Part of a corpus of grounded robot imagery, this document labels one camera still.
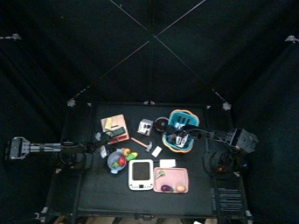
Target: pink plate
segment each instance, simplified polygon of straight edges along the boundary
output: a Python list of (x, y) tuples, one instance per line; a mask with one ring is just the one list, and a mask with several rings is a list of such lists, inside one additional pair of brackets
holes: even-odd
[[(159, 172), (163, 171), (164, 175), (156, 178)], [(154, 190), (158, 193), (187, 193), (188, 192), (188, 172), (186, 168), (154, 168)], [(168, 185), (172, 187), (172, 192), (163, 192), (162, 186)], [(184, 186), (186, 191), (178, 192), (175, 190), (176, 186)]]

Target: black tabletop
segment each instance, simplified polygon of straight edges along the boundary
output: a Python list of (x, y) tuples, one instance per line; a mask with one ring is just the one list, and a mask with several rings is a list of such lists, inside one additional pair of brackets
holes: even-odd
[(89, 108), (73, 109), (67, 119), (63, 138), (76, 137), (80, 141), (95, 140), (95, 133), (102, 130), (100, 119), (124, 115), (126, 126), (131, 137), (144, 143), (150, 141), (154, 148), (163, 148), (159, 157), (146, 152), (146, 148), (132, 140), (115, 143), (115, 148), (130, 148), (138, 152), (139, 159), (152, 159), (154, 167), (159, 166), (160, 159), (175, 159), (176, 167), (186, 168), (190, 178), (187, 193), (160, 193), (154, 190), (132, 191), (128, 188), (128, 167), (118, 174), (108, 169), (107, 158), (93, 153), (93, 163), (84, 171), (79, 191), (79, 214), (97, 214), (128, 216), (151, 214), (155, 216), (212, 216), (211, 204), (211, 176), (204, 171), (202, 157), (206, 152), (206, 140), (194, 142), (188, 153), (176, 153), (163, 144), (163, 134), (152, 130), (151, 136), (139, 134), (138, 126), (143, 119), (155, 120), (158, 117), (170, 117), (175, 109), (190, 110), (200, 119), (202, 128), (223, 129), (230, 126), (226, 111), (206, 106), (174, 105), (126, 105), (93, 103)]

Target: apple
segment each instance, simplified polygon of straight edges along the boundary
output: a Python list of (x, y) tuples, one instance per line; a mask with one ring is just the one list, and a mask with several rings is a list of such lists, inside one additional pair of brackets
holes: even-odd
[(127, 164), (127, 159), (126, 159), (126, 157), (124, 156), (122, 156), (119, 159), (118, 159), (118, 164), (120, 165), (120, 166), (124, 166), (126, 164)]

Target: black table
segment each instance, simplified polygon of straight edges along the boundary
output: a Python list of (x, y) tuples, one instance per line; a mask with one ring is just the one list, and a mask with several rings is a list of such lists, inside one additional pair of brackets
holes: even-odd
[(203, 155), (207, 150), (216, 150), (220, 144), (210, 143), (202, 138), (194, 142), (188, 153), (175, 153), (163, 144), (163, 134), (155, 129), (151, 136), (136, 132), (143, 119), (155, 120), (160, 116), (170, 117), (175, 109), (190, 110), (200, 119), (200, 128), (228, 131), (231, 126), (230, 112), (222, 105), (143, 105), (92, 103), (69, 109), (61, 138), (76, 142), (95, 140), (95, 133), (102, 131), (100, 119), (124, 115), (128, 134), (142, 142), (152, 142), (163, 151), (159, 157), (146, 152), (146, 148), (132, 140), (116, 143), (116, 148), (130, 148), (139, 153), (139, 159), (152, 159), (154, 167), (159, 159), (174, 158), (176, 167), (186, 168), (190, 177), (187, 193), (159, 193), (155, 191), (132, 191), (128, 188), (128, 167), (112, 174), (96, 151), (89, 157), (88, 169), (83, 174), (53, 174), (48, 197), (48, 214), (76, 216), (116, 217), (183, 217), (208, 218), (216, 215), (215, 193), (212, 193), (211, 175), (204, 171)]

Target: black curtain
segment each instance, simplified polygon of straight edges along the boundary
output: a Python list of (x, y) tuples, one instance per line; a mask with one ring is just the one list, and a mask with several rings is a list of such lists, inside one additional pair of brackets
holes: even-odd
[(298, 223), (299, 45), (288, 44), (235, 103), (236, 125), (259, 137), (247, 156), (247, 199), (260, 223)]
[[(12, 36), (0, 17), (1, 37)], [(5, 142), (25, 137), (33, 143), (60, 142), (67, 111), (57, 88), (21, 43), (0, 40), (0, 157)], [(45, 205), (53, 172), (52, 157), (29, 156), (16, 163), (0, 162), (0, 223), (33, 223)]]
[[(23, 38), (0, 39), (1, 145), (15, 136), (60, 141), (72, 98), (228, 102), (236, 126), (260, 141), (250, 209), (260, 222), (296, 223), (298, 46), (286, 37), (298, 11), (296, 0), (1, 0), (0, 37)], [(0, 220), (43, 207), (49, 162), (1, 164)]]

